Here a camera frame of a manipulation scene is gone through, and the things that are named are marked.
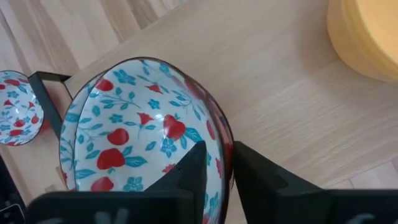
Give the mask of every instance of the wooden table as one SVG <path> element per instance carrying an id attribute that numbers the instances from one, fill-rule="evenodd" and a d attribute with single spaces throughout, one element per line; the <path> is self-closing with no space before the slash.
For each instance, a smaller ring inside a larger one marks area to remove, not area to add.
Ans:
<path id="1" fill-rule="evenodd" d="M 398 86 L 347 67 L 327 0 L 199 0 L 173 10 L 72 76 L 72 95 L 124 59 L 166 60 L 224 109 L 235 138 L 329 187 L 398 156 Z M 237 209 L 236 193 L 231 209 Z M 243 223 L 238 216 L 233 223 Z"/>

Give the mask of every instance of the bowl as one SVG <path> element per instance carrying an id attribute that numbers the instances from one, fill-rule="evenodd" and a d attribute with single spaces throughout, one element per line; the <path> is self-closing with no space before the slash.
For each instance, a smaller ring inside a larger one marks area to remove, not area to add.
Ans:
<path id="1" fill-rule="evenodd" d="M 224 144 L 206 92 L 172 65 L 133 58 L 108 70 L 78 120 L 75 179 L 80 191 L 143 191 L 196 144 L 208 150 L 205 209 L 218 219 L 228 191 Z"/>
<path id="2" fill-rule="evenodd" d="M 101 73 L 95 76 L 76 94 L 76 97 L 72 100 L 67 112 L 65 113 L 65 118 L 62 123 L 59 145 L 60 167 L 63 174 L 63 180 L 69 190 L 76 189 L 73 152 L 75 150 L 78 120 L 88 94 L 90 94 L 95 83 L 103 74 L 104 73 Z"/>
<path id="3" fill-rule="evenodd" d="M 330 0 L 327 25 L 340 58 L 363 75 L 398 81 L 398 1 Z"/>
<path id="4" fill-rule="evenodd" d="M 20 146 L 36 137 L 44 112 L 24 74 L 0 72 L 0 103 L 0 144 Z"/>

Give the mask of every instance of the ceramic bowl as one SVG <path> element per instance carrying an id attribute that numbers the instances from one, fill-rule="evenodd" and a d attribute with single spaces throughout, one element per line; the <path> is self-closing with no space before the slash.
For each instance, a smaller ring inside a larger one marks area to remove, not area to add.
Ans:
<path id="1" fill-rule="evenodd" d="M 0 143 L 20 146 L 39 133 L 44 112 L 27 77 L 15 71 L 0 72 Z"/>
<path id="2" fill-rule="evenodd" d="M 215 222 L 225 196 L 223 143 L 200 92 L 163 61 L 121 62 L 98 80 L 83 107 L 76 187 L 143 191 L 202 140 L 208 150 L 203 214 Z"/>
<path id="3" fill-rule="evenodd" d="M 76 188 L 73 152 L 75 150 L 78 118 L 83 110 L 88 94 L 90 94 L 95 83 L 103 74 L 104 73 L 101 73 L 94 77 L 77 93 L 76 97 L 70 103 L 62 123 L 59 156 L 63 179 L 69 190 L 74 190 Z"/>

